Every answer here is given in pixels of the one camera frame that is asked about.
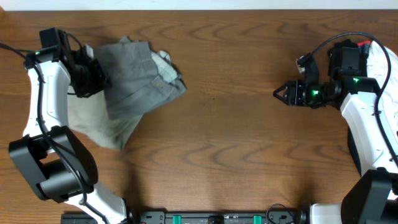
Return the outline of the red black garment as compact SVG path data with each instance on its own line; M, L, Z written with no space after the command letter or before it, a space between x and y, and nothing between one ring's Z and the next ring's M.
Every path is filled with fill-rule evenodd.
M371 48L371 41L370 40L365 40L363 42L358 42L357 46L359 48L361 56L363 58L368 58L369 51L370 51L370 48Z

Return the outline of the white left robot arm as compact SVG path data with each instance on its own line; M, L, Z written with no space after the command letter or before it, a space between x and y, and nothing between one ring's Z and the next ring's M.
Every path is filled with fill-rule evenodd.
M9 155L36 196L83 210L95 223L138 223L123 198L98 181L89 150L68 127L67 96L102 88L104 73L93 50L51 45L24 56L30 78L30 112L22 139Z

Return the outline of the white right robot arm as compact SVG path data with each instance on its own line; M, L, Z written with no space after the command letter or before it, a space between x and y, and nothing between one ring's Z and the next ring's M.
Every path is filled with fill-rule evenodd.
M397 141L379 106L373 78L324 84L291 80L273 95L289 106L339 109L349 127L349 149L361 178L339 203L310 206L309 223L397 223Z

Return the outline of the white garment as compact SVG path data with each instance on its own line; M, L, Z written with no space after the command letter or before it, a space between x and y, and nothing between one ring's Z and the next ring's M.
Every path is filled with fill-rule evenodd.
M389 127L397 137L397 55L388 48L386 50L391 61L391 74L381 96L381 107L386 113ZM369 78L375 78L380 87L383 86L387 77L386 56L375 41L371 42L367 59L367 74Z

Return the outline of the grey shorts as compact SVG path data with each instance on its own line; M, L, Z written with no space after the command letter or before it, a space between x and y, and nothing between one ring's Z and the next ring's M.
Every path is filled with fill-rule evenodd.
M170 54L152 50L146 41L125 36L117 44L94 48L94 56L111 83L104 90L110 119L143 115L187 90Z

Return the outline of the khaki shorts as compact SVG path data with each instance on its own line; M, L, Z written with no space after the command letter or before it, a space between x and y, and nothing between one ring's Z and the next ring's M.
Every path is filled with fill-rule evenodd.
M110 119L102 91L89 98L68 95L67 108L70 129L87 135L101 147L120 151L142 119L142 115Z

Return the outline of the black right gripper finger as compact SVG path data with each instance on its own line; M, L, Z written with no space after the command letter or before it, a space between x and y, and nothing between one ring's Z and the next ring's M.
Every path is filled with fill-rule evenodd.
M274 91L273 97L277 98L278 100L280 100L281 102L283 102L286 105L289 104L289 96L288 95L280 95L280 94L278 94L278 92Z
M273 91L273 93L279 93L289 88L289 81L285 82L282 86L278 87Z

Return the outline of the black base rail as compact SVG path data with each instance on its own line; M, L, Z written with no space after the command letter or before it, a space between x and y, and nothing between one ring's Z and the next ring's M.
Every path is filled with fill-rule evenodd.
M142 224L299 224L306 223L306 217L300 212L270 210L266 213L165 213L144 212L138 218Z

